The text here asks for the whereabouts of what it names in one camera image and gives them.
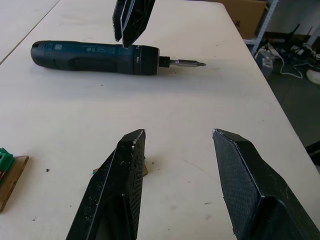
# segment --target wooden board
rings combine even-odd
[[[28,159],[28,156],[16,156],[14,163],[0,184],[0,213],[4,210],[18,179],[25,169]]]

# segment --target black rubber grip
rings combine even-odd
[[[151,46],[99,44],[77,41],[38,41],[31,57],[42,67],[69,71],[97,71],[134,75],[157,74],[159,49]]]

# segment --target metal shelf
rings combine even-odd
[[[268,27],[268,24],[271,20],[272,15],[274,14],[277,4],[278,4],[278,0],[268,0],[263,16],[255,32],[255,37],[252,39],[244,39],[245,44],[251,45],[250,52],[253,56],[256,54],[258,50],[259,44],[266,32],[266,29]]]

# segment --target screwdriver handle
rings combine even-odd
[[[37,41],[31,57],[39,66],[69,71],[155,75],[159,66],[159,49],[144,45]]]

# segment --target screwdriver chuck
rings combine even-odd
[[[69,71],[99,71],[133,75],[156,75],[158,67],[205,66],[192,60],[170,60],[152,46],[99,44],[76,41],[38,41],[32,45],[32,60],[39,66]]]

